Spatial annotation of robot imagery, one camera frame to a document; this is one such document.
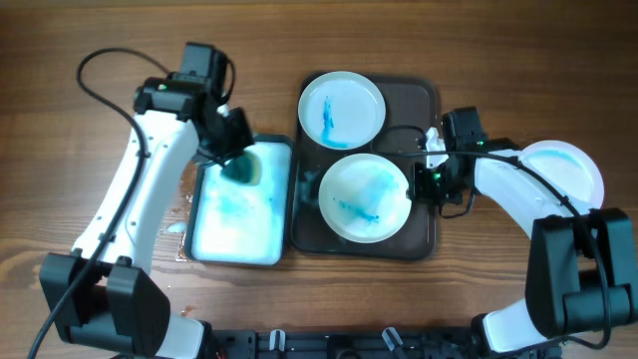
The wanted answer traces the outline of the green yellow sponge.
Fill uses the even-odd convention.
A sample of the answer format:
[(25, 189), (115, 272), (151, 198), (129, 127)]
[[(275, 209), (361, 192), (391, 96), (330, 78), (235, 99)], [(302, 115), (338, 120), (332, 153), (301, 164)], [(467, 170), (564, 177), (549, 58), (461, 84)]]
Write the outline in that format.
[(261, 174), (261, 161), (250, 151), (244, 151), (240, 156), (231, 159), (220, 171), (224, 179), (242, 185), (258, 185)]

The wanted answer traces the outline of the white plate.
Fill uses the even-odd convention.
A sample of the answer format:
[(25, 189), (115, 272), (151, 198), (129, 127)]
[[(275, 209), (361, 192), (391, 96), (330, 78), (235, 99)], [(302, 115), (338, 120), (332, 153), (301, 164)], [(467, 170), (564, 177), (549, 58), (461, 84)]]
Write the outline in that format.
[(595, 162), (578, 147), (562, 141), (541, 141), (522, 151), (523, 163), (541, 175), (577, 208), (600, 208), (604, 182)]
[(328, 226), (348, 241), (381, 242), (408, 221), (412, 202), (404, 173), (389, 160), (356, 154), (332, 165), (322, 177), (318, 205)]
[(302, 91), (297, 115), (301, 128), (316, 144), (349, 151), (370, 143), (386, 120), (379, 88), (363, 75), (336, 71), (320, 75)]

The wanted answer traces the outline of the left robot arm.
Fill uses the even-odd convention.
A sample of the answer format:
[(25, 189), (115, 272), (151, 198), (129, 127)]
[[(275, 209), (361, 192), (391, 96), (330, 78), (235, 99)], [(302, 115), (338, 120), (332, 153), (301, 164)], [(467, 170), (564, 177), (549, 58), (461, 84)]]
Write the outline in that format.
[(173, 313), (150, 271), (186, 165), (201, 160), (233, 177), (248, 168), (253, 134), (244, 112), (228, 107), (235, 78), (222, 51), (190, 42), (177, 71), (137, 89), (125, 113), (131, 136), (99, 210), (69, 253), (50, 253), (42, 264), (45, 329), (124, 358), (221, 356), (209, 323)]

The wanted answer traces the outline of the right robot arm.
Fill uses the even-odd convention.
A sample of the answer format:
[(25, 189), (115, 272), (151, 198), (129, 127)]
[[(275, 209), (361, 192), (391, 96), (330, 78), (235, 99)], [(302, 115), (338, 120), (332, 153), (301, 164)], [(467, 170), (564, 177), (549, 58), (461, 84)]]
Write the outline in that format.
[(637, 321), (633, 226), (602, 205), (604, 185), (579, 148), (542, 141), (520, 149), (488, 138), (476, 108), (444, 114), (418, 140), (408, 196), (437, 209), (496, 202), (530, 239), (524, 296), (473, 321), (476, 352), (504, 357), (573, 342), (602, 349)]

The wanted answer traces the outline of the dark brown serving tray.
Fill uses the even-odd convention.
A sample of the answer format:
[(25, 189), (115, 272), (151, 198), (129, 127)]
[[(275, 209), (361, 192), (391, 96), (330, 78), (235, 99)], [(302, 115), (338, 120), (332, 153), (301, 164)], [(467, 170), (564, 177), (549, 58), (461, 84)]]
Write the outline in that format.
[[(427, 79), (369, 74), (386, 104), (385, 128), (414, 125), (422, 129), (439, 122), (440, 102), (436, 87)], [(439, 224), (433, 206), (415, 202), (407, 222), (387, 239), (364, 244), (350, 241), (335, 231), (320, 213), (318, 193), (325, 172), (339, 160), (370, 154), (368, 144), (347, 151), (331, 150), (308, 137), (301, 124), (296, 125), (294, 140), (295, 184), (290, 187), (290, 234), (288, 242), (305, 254), (347, 255), (399, 261), (420, 261), (432, 257), (437, 249)]]

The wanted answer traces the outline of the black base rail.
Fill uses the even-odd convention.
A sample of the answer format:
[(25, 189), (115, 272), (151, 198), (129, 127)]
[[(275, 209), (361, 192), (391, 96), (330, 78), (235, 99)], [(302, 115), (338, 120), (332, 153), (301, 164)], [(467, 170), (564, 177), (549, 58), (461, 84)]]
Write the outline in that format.
[(468, 327), (379, 332), (270, 332), (214, 330), (211, 359), (560, 359), (559, 345), (489, 353)]

